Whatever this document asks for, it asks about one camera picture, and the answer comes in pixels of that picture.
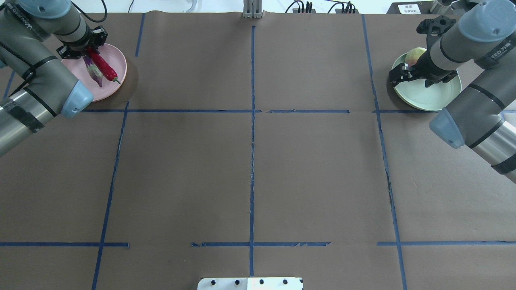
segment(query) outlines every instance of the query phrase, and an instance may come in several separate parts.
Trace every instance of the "sticker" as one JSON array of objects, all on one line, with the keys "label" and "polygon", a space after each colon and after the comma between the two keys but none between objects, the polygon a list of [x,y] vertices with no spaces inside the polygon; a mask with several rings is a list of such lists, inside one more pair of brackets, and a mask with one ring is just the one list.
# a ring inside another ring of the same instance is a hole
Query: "sticker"
[{"label": "sticker", "polygon": [[418,4],[401,4],[398,9],[401,14],[421,14]]}]

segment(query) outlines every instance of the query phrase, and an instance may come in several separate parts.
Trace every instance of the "light blue cap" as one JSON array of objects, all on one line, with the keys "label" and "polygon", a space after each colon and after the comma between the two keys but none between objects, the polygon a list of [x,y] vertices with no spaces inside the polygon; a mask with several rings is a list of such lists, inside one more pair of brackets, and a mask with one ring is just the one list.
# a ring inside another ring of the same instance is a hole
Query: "light blue cap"
[{"label": "light blue cap", "polygon": [[459,30],[478,42],[495,42],[516,29],[516,6],[510,0],[484,0],[459,20]]},{"label": "light blue cap", "polygon": [[45,19],[63,17],[72,8],[70,0],[17,0],[16,3],[31,15]]},{"label": "light blue cap", "polygon": [[465,144],[464,137],[462,137],[457,124],[446,108],[443,108],[430,122],[430,129],[455,149]]},{"label": "light blue cap", "polygon": [[93,102],[93,94],[78,80],[64,103],[61,115],[72,118]]}]

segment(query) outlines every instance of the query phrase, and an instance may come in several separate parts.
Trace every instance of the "red chili pepper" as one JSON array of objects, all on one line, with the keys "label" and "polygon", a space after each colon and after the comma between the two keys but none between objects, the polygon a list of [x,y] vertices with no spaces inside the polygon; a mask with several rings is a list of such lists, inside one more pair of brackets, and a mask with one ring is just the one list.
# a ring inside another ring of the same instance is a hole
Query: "red chili pepper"
[{"label": "red chili pepper", "polygon": [[107,80],[110,80],[112,82],[118,81],[118,75],[116,71],[108,65],[108,63],[100,56],[100,54],[94,50],[91,46],[88,46],[87,48],[88,54],[91,57],[91,60],[93,60],[93,63],[96,64],[96,66],[99,68],[99,70],[102,72],[102,74],[106,77]]}]

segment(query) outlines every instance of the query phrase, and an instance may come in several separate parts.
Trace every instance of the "blue grid line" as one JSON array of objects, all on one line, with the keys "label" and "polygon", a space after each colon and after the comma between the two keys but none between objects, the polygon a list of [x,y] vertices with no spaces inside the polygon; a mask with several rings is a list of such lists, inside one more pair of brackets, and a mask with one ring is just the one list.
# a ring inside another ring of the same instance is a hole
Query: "blue grid line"
[{"label": "blue grid line", "polygon": [[[100,243],[68,243],[56,241],[2,241],[0,247],[99,247]],[[105,243],[104,247],[129,248],[129,243]]]},{"label": "blue grid line", "polygon": [[[330,241],[255,241],[255,247],[326,247],[331,244]],[[246,241],[234,242],[208,242],[208,243],[191,243],[192,247],[249,247],[250,243]]]},{"label": "blue grid line", "polygon": [[[394,241],[379,241],[377,246],[392,247],[396,246]],[[402,246],[495,246],[495,245],[514,245],[516,241],[504,240],[442,240],[442,241],[402,241]]]},{"label": "blue grid line", "polygon": [[95,274],[93,275],[92,290],[96,289],[97,279],[99,277],[100,262],[102,259],[102,251],[104,249],[104,241],[106,239],[107,222],[109,219],[109,210],[111,208],[111,201],[113,199],[113,190],[115,188],[115,176],[117,175],[118,161],[120,160],[120,147],[122,146],[122,138],[124,136],[125,121],[127,120],[127,109],[129,108],[129,101],[125,105],[124,118],[122,120],[122,129],[120,129],[120,138],[118,139],[117,155],[115,158],[115,166],[113,168],[113,176],[111,177],[111,186],[109,188],[109,197],[107,199],[106,214],[104,216],[104,225],[102,226],[102,234],[100,238],[99,253],[97,254],[97,262],[95,266]]},{"label": "blue grid line", "polygon": [[392,183],[391,183],[391,175],[389,173],[389,162],[387,160],[387,151],[385,149],[385,141],[383,139],[383,131],[382,131],[382,122],[381,122],[381,115],[380,115],[380,107],[378,105],[378,96],[376,94],[376,88],[375,84],[373,82],[373,64],[371,62],[371,52],[369,50],[369,41],[367,39],[367,26],[365,23],[365,16],[362,14],[362,26],[364,30],[364,41],[365,41],[365,49],[367,52],[367,62],[369,64],[369,74],[371,79],[371,88],[373,90],[373,95],[375,96],[375,109],[376,109],[376,120],[378,122],[378,132],[380,134],[380,143],[382,146],[382,156],[383,156],[383,165],[385,167],[385,174],[387,177],[387,184],[389,189],[389,200],[391,204],[391,213],[392,213],[392,220],[394,225],[394,235],[396,236],[396,248],[398,250],[398,260],[399,260],[399,271],[401,274],[401,282],[403,285],[403,290],[407,290],[407,279],[405,276],[405,265],[403,263],[403,253],[401,251],[401,242],[399,238],[399,229],[398,229],[398,220],[396,217],[396,207],[394,206],[394,195],[392,192]]},{"label": "blue grid line", "polygon": [[346,113],[349,114],[349,110],[270,110],[267,113]]},{"label": "blue grid line", "polygon": [[138,57],[140,53],[140,43],[141,43],[141,35],[143,34],[143,24],[145,23],[145,13],[141,14],[141,22],[140,22],[140,33],[138,34],[138,42],[136,43],[136,52],[134,56]]},{"label": "blue grid line", "polygon": [[249,277],[254,276],[254,122],[255,122],[255,90],[254,90],[254,31],[251,27],[251,194],[249,209]]},{"label": "blue grid line", "polygon": [[439,111],[421,111],[421,110],[380,110],[376,109],[373,113],[406,113],[406,114],[419,114],[419,113],[438,113]]},{"label": "blue grid line", "polygon": [[12,80],[13,79],[14,79],[14,71],[12,71],[11,77],[9,78],[9,82],[7,83],[7,87],[5,88],[3,99],[7,98],[7,95],[9,94],[9,89],[11,88],[11,84],[12,84]]},{"label": "blue grid line", "polygon": [[[85,109],[86,113],[124,113],[124,109]],[[216,110],[216,109],[129,109],[128,113],[251,113],[252,110]]]}]

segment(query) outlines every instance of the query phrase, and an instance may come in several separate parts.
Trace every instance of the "white bracket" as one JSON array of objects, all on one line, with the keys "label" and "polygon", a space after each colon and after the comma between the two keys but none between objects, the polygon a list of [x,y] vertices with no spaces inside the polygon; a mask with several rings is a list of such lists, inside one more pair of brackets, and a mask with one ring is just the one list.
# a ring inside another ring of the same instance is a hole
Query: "white bracket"
[{"label": "white bracket", "polygon": [[204,278],[197,290],[303,290],[303,278]]},{"label": "white bracket", "polygon": [[262,0],[244,0],[244,18],[262,18]]}]

